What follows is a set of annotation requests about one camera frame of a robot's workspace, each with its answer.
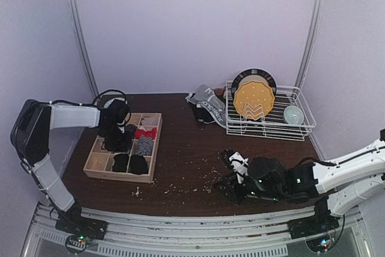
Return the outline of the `wooden compartment organizer box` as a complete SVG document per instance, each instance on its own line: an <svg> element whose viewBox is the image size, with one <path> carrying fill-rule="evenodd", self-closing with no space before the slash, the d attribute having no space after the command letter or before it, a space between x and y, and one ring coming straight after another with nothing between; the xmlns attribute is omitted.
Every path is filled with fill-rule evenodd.
<svg viewBox="0 0 385 257"><path fill-rule="evenodd" d="M157 115L159 116L159 122L157 126L141 126L141 118L148 115ZM84 165L83 171L89 178L96 179L107 179L113 181L125 181L125 182L143 182L150 183L153 181L153 175L155 172L155 163L156 156L158 152L158 145L162 129L162 115L160 113L130 113L126 117L126 124L133 124L137 126L137 129L145 129L147 131L152 128L157 128L158 134L154 140L153 150L151 156L143 156L148 165L148 174L135 175L129 172L129 162L126 173L113 172L112 166L114 164L114 156L117 154L125 153L129 155L129 160L131 155L136 155L138 140L132 138L129 148L126 152L117 152L112 153L107 150L102 149L103 138L97 136L91 151L88 154L86 163Z"/></svg>

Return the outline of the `black underwear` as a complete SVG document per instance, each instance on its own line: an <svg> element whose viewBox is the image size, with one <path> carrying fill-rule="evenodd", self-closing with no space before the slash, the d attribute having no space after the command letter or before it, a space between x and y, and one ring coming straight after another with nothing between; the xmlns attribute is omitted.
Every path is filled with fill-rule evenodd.
<svg viewBox="0 0 385 257"><path fill-rule="evenodd" d="M131 155L129 160L129 172L135 175L148 174L148 165L141 155Z"/></svg>
<svg viewBox="0 0 385 257"><path fill-rule="evenodd" d="M126 173L129 162L129 155L125 153L114 156L114 164L112 166L113 172Z"/></svg>
<svg viewBox="0 0 385 257"><path fill-rule="evenodd" d="M199 108L196 105L191 105L192 112L194 114L194 117L198 122L204 123L204 124L211 124L215 123L214 118L211 116L211 114L204 108Z"/></svg>

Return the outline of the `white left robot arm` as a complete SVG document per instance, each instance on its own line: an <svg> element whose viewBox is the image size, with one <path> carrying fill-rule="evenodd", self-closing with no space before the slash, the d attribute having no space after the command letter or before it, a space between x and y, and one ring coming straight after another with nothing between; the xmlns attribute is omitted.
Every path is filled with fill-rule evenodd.
<svg viewBox="0 0 385 257"><path fill-rule="evenodd" d="M97 128L99 136L116 147L126 137L127 101L114 99L106 108L69 101L40 102L28 99L13 126L10 141L23 169L32 176L40 191L61 212L70 211L75 199L51 161L50 132L66 128Z"/></svg>

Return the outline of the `dark striped rolled underwear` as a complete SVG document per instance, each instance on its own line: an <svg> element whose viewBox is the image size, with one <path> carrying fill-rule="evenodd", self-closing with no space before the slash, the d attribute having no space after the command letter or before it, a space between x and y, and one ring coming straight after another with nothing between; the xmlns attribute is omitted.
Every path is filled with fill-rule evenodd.
<svg viewBox="0 0 385 257"><path fill-rule="evenodd" d="M128 124L127 126L125 126L125 133L130 135L131 138L135 138L136 130L137 130L137 126L133 124Z"/></svg>

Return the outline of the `pink beige rolled underwear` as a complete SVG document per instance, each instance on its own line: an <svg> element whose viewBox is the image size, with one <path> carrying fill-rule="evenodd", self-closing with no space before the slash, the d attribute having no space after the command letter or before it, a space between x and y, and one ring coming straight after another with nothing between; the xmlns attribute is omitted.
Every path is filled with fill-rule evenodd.
<svg viewBox="0 0 385 257"><path fill-rule="evenodd" d="M159 122L159 116L148 115L141 118L141 126L157 126Z"/></svg>

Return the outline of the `red rolled underwear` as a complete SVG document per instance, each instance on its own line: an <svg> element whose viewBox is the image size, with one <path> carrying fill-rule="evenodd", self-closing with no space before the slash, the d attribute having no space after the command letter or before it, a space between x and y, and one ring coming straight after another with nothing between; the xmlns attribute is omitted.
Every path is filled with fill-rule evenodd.
<svg viewBox="0 0 385 257"><path fill-rule="evenodd" d="M156 136L158 134L157 128L152 128L151 130L147 131L145 129L136 129L134 137L135 139L139 140L140 137L146 137L150 138L152 140L156 139Z"/></svg>

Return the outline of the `grey striped rolled underwear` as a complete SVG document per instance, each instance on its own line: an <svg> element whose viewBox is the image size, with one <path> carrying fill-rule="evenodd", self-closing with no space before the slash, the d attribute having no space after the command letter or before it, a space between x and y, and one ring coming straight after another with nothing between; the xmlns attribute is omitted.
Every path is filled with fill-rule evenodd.
<svg viewBox="0 0 385 257"><path fill-rule="evenodd" d="M136 155L139 156L151 156L153 150L154 141L150 137L141 136L138 140Z"/></svg>

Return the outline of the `black folded underwear in box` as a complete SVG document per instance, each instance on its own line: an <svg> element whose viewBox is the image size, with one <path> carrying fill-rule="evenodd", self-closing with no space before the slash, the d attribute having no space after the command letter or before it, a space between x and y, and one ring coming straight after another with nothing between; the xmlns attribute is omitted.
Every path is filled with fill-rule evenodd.
<svg viewBox="0 0 385 257"><path fill-rule="evenodd" d="M112 166L113 172L126 173L129 162L129 155L125 153L114 156L114 164Z"/></svg>

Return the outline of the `blue yellow patterned bowl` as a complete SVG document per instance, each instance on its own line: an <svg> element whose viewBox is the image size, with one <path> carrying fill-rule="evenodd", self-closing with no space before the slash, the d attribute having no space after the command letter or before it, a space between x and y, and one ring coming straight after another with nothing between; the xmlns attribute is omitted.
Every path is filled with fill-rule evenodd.
<svg viewBox="0 0 385 257"><path fill-rule="evenodd" d="M115 101L115 98L108 100L108 101L104 104L103 107L104 107L104 108L108 108L114 101Z"/></svg>

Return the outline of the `pale green glass bowl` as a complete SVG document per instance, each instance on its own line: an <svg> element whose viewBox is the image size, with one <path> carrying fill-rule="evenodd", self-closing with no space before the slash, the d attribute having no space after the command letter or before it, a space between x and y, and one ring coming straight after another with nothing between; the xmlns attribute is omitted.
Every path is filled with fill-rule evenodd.
<svg viewBox="0 0 385 257"><path fill-rule="evenodd" d="M295 105L289 105L284 109L283 119L290 125L302 125L304 122L304 113Z"/></svg>

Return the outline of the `yellow scalloped plate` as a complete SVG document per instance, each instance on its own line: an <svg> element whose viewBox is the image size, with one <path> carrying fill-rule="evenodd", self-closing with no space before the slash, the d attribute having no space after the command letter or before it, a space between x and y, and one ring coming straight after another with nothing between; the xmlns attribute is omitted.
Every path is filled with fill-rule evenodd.
<svg viewBox="0 0 385 257"><path fill-rule="evenodd" d="M259 120L274 107L275 96L270 86L261 81L241 84L234 94L236 112L247 120Z"/></svg>

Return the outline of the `aluminium rail front frame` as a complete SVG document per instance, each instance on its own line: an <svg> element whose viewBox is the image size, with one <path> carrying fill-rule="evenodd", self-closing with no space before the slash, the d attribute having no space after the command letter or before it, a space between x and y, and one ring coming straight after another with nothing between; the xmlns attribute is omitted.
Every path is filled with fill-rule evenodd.
<svg viewBox="0 0 385 257"><path fill-rule="evenodd" d="M74 256L55 229L50 207L37 205L20 256ZM288 221L310 217L313 208L221 217L154 217L83 209L83 215L108 223L104 240L95 240L79 256L375 256L358 208L345 215L343 235L327 253L311 252L306 241L292 239Z"/></svg>

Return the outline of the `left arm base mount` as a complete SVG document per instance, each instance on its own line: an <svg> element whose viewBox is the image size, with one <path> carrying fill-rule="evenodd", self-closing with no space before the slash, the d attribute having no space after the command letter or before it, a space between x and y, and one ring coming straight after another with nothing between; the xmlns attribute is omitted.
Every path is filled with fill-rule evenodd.
<svg viewBox="0 0 385 257"><path fill-rule="evenodd" d="M78 256L92 246L95 240L104 240L108 222L82 216L82 206L78 202L67 211L53 206L58 213L55 228L69 234L64 241L69 253Z"/></svg>

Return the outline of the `left aluminium corner post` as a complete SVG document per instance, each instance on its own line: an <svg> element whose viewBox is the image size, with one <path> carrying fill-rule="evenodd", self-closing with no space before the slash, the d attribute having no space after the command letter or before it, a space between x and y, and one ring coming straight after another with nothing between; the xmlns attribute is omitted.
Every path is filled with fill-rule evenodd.
<svg viewBox="0 0 385 257"><path fill-rule="evenodd" d="M99 89L97 87L96 78L91 67L90 57L87 51L87 46L85 42L85 37L82 29L81 18L78 9L77 0L67 0L69 3L70 14L72 17L73 29L75 32L76 41L79 48L79 53L81 56L82 65L85 71L85 76L90 88L91 94L93 97L96 97L99 94Z"/></svg>

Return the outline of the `aluminium corner post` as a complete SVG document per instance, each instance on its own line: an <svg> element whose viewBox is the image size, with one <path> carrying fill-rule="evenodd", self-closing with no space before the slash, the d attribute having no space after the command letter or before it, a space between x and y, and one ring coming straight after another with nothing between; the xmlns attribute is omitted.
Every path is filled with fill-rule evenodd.
<svg viewBox="0 0 385 257"><path fill-rule="evenodd" d="M81 18L78 9L77 0L67 0L69 3L70 14L72 17L73 29L75 32L76 41L79 48L79 53L81 56L82 65L85 71L85 76L90 88L91 94L93 97L96 97L99 94L99 89L97 87L96 78L91 67L90 57L87 51L87 46L85 42L85 37L82 29Z"/></svg>
<svg viewBox="0 0 385 257"><path fill-rule="evenodd" d="M304 45L304 51L302 54L300 67L297 73L295 86L302 88L306 79L307 71L310 66L310 59L315 44L316 34L319 27L319 21L322 13L322 6L324 0L313 0L312 13L310 17L309 29L307 32L306 42Z"/></svg>

